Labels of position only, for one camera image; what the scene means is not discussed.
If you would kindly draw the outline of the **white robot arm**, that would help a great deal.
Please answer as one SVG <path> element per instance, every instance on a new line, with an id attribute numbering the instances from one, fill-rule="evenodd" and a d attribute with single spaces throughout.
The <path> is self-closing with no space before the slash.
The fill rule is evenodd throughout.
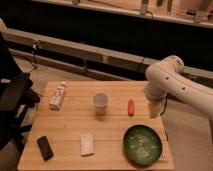
<path id="1" fill-rule="evenodd" d="M 171 94 L 213 121 L 213 89 L 185 78 L 183 70 L 183 60 L 175 55 L 151 64 L 145 71 L 146 98 L 151 103 L 159 103 Z"/>

